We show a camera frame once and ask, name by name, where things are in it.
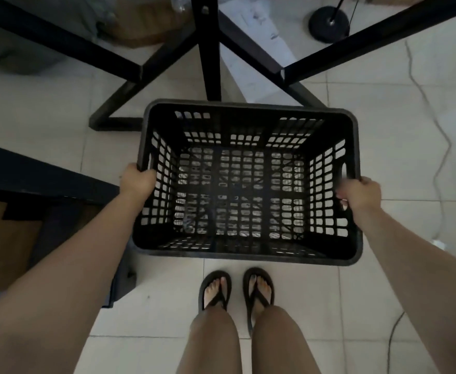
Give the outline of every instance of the person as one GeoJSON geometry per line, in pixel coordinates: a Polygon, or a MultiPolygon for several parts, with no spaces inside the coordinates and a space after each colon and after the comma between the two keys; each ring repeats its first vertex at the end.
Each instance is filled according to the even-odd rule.
{"type": "MultiPolygon", "coordinates": [[[[74,371],[134,219],[155,181],[155,171],[141,173],[129,165],[120,194],[1,297],[0,374],[74,371]]],[[[337,196],[352,209],[440,373],[456,374],[456,258],[387,215],[380,206],[378,183],[366,177],[346,180],[337,196]]],[[[253,328],[253,372],[318,374],[298,325],[274,305],[278,294],[269,274],[251,268],[243,283],[247,323],[253,328]]],[[[231,279],[225,272],[214,272],[202,283],[200,312],[192,322],[178,373],[242,371],[237,330],[226,312],[230,292],[231,279]]]]}

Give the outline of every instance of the black plastic basket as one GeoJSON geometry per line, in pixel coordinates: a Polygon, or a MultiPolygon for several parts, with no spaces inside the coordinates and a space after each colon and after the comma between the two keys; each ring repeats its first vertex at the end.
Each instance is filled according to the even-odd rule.
{"type": "Polygon", "coordinates": [[[138,251],[322,265],[361,256],[362,234],[334,192],[359,177],[348,111],[157,100],[138,167],[157,170],[133,228],[138,251]]]}

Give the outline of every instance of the flip-flop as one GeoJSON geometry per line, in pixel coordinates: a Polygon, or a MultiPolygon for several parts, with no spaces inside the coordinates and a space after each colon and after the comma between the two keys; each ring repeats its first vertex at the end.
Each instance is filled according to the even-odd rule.
{"type": "Polygon", "coordinates": [[[261,268],[250,268],[243,275],[243,296],[245,298],[245,306],[247,307],[247,327],[249,329],[249,335],[252,336],[252,309],[254,308],[254,302],[256,298],[262,303],[264,308],[274,305],[275,303],[275,288],[273,286],[273,281],[269,274],[262,270],[261,268]],[[268,300],[262,295],[262,293],[257,288],[257,282],[254,284],[254,289],[252,294],[249,295],[249,282],[250,277],[257,276],[262,277],[271,288],[271,301],[268,303],[268,300]]]}
{"type": "Polygon", "coordinates": [[[222,302],[223,308],[226,310],[228,307],[228,302],[229,302],[229,297],[231,295],[231,277],[229,276],[228,273],[226,273],[223,270],[216,270],[212,273],[210,273],[207,277],[205,277],[202,281],[202,284],[200,285],[200,290],[199,290],[199,313],[205,310],[207,307],[210,306],[215,306],[218,304],[219,301],[222,302]],[[207,286],[209,286],[213,281],[216,279],[221,280],[221,277],[226,278],[226,299],[224,298],[224,294],[221,288],[221,284],[219,284],[219,290],[217,294],[214,296],[214,298],[211,299],[209,304],[204,307],[203,304],[203,296],[204,293],[206,292],[207,286]]]}

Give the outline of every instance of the person's left arm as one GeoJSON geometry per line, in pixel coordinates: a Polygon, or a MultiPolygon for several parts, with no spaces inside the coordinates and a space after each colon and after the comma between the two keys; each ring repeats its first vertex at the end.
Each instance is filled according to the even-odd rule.
{"type": "Polygon", "coordinates": [[[120,194],[0,299],[0,373],[71,373],[156,182],[129,164],[120,194]]]}

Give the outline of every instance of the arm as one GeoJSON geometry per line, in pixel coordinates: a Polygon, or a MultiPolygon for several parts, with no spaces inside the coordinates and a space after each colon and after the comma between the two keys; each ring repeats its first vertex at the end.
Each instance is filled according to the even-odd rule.
{"type": "Polygon", "coordinates": [[[0,299],[0,373],[70,373],[109,291],[155,171],[129,164],[120,194],[0,299]]]}
{"type": "Polygon", "coordinates": [[[380,207],[380,186],[363,177],[337,191],[384,270],[441,374],[456,374],[456,258],[404,228],[380,207]]]}

